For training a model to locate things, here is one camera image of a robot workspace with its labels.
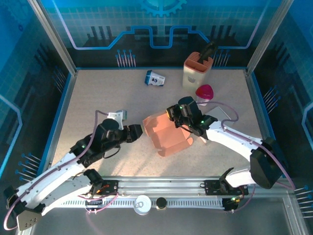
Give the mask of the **brown paper box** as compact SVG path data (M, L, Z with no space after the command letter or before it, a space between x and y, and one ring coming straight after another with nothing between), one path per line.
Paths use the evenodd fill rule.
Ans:
M176 128L165 111L146 117L143 128L162 157L176 154L193 144L189 129L186 126Z

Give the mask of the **white paper box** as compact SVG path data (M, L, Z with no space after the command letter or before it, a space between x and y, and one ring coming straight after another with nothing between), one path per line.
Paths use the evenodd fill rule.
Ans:
M229 115L219 106L211 109L206 115L215 117L218 121L222 122L225 119L230 119Z

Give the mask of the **blue lid yogurt cup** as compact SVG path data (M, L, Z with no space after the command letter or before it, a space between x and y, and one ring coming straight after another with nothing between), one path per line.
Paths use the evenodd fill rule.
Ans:
M144 83L146 85L153 85L153 86L163 86L165 83L165 77L159 75L152 70L146 72Z

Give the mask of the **pink lid yogurt cup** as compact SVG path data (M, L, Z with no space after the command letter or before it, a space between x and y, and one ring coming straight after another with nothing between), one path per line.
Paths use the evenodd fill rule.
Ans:
M214 97L213 89L210 85L205 84L196 90L196 102L201 106L206 106Z

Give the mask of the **beige orange knife block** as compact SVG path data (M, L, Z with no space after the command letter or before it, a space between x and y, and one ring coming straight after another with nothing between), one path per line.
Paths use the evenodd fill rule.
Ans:
M211 57L208 57L202 63L198 62L200 59L199 54L199 52L192 52L183 65L182 86L192 94L196 92L198 87L204 84L206 76L213 65Z

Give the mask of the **small electronics board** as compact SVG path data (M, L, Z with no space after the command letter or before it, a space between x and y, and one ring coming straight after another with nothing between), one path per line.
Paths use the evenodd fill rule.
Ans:
M231 212L238 208L239 202L241 201L241 196L236 196L232 198L223 198L222 205L224 207L224 211Z
M86 208L99 208L103 205L103 197L84 199Z

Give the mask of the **grey metal shelf plate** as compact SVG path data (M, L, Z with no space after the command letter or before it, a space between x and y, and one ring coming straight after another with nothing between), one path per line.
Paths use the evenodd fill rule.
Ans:
M313 228L293 215L280 199L257 198L242 210L152 209L141 216L134 209L57 208L38 224L15 235L313 235Z

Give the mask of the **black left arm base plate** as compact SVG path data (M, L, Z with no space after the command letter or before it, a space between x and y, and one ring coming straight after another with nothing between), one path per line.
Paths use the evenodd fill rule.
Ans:
M108 195L118 191L118 180L101 180L92 185L92 195Z

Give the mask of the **aluminium front frame rail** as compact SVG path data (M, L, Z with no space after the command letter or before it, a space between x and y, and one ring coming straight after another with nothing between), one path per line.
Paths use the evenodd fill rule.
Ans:
M183 179L183 178L101 178L88 177L80 175L71 180L46 178L39 181L31 181L24 186L19 187L18 195L25 193L25 201L28 203L47 203L48 201L65 200L71 197L98 198L104 195L92 195L91 187L94 183L101 180L118 180L118 191L111 194L120 194L126 196L147 195L151 197L231 197L230 195L205 195L205 190L200 184L205 179Z

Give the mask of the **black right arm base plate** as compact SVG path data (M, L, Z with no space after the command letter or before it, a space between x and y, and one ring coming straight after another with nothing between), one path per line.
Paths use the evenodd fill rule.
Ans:
M233 188L228 183L220 182L219 180L205 180L200 184L200 187L205 190L205 195L248 195L247 188Z

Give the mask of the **aluminium right frame post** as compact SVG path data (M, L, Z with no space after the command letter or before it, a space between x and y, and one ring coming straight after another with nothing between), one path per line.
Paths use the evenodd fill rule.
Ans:
M263 54L265 53L267 47L269 46L270 42L272 41L274 35L277 33L279 26L281 25L283 19L285 18L286 14L288 13L292 3L294 0L281 0L279 7L277 8L276 12L274 13L271 21L269 22L256 50L254 51L248 65L246 74L250 76L256 66L258 65L259 61L261 60Z

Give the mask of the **aluminium frame post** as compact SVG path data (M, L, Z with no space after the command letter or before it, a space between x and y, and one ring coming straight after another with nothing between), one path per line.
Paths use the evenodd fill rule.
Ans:
M272 41L274 35L277 33L279 26L281 25L283 19L285 18L286 14L288 13L292 3L294 0L281 0L279 7L277 8L276 12L274 13L271 21L269 22L256 50L254 51L248 65L246 74L250 76L256 66L258 65L259 61L261 60L263 54L265 53L267 47L269 46L270 42Z
M57 32L56 28L54 27L49 15L44 8L43 4L40 0L27 0L31 8L33 9L36 17L40 21L42 27L44 28L46 34L48 35L50 41L54 45L55 49L57 50L60 58L62 59L63 63L65 64L67 70L72 76L77 74L76 66L66 49L59 33Z

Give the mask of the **aluminium left frame post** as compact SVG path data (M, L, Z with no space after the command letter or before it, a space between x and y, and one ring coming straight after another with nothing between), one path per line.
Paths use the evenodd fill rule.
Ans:
M44 28L46 34L48 35L50 41L54 45L55 49L57 50L60 58L62 59L63 63L65 64L67 70L72 76L77 74L76 66L66 49L59 33L57 32L56 28L54 27L49 15L44 8L43 4L40 0L27 0L31 8L33 9L36 17L40 21L42 27Z

